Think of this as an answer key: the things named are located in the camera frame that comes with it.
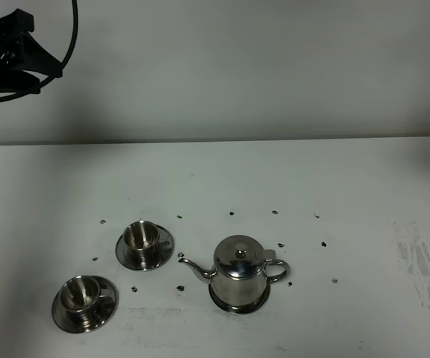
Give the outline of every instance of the teapot lid knob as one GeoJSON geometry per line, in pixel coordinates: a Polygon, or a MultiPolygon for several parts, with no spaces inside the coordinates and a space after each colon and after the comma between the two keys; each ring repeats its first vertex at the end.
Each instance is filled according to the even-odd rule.
{"type": "Polygon", "coordinates": [[[243,259],[246,256],[246,244],[242,242],[237,242],[235,245],[235,256],[239,259],[243,259]]]}

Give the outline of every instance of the teapot base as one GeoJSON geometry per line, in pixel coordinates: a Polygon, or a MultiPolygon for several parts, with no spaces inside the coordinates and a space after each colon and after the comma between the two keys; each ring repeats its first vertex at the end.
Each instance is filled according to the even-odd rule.
{"type": "Polygon", "coordinates": [[[267,302],[269,295],[269,285],[267,285],[267,288],[265,289],[263,294],[256,301],[253,301],[250,304],[246,304],[244,306],[231,306],[226,302],[220,300],[218,296],[215,295],[215,292],[212,290],[212,285],[208,285],[208,292],[210,293],[212,301],[222,310],[230,313],[243,315],[258,310],[261,306],[264,305],[265,302],[267,302]]]}

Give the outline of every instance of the teapot lid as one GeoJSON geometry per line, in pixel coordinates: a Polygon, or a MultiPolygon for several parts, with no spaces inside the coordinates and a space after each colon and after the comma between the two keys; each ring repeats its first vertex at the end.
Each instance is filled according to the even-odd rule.
{"type": "Polygon", "coordinates": [[[215,266],[223,274],[235,278],[256,275],[265,267],[265,260],[274,258],[273,250],[264,250],[257,240],[244,235],[227,237],[214,253],[215,266]]]}

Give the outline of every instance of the smudge mark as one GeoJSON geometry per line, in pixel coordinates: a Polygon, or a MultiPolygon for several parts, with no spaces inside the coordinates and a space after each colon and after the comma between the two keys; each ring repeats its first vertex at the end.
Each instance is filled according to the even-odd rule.
{"type": "Polygon", "coordinates": [[[393,223],[398,270],[412,279],[422,308],[430,310],[430,255],[416,222],[393,223]]]}

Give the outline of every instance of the teapot handle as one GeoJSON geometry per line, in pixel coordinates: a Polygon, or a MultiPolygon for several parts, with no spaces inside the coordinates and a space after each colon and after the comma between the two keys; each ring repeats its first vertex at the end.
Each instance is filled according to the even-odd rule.
{"type": "Polygon", "coordinates": [[[285,261],[279,259],[268,259],[265,260],[267,266],[281,266],[284,271],[281,274],[276,274],[274,276],[267,276],[267,282],[273,283],[276,281],[280,281],[282,278],[286,277],[290,273],[290,265],[288,265],[285,261]]]}

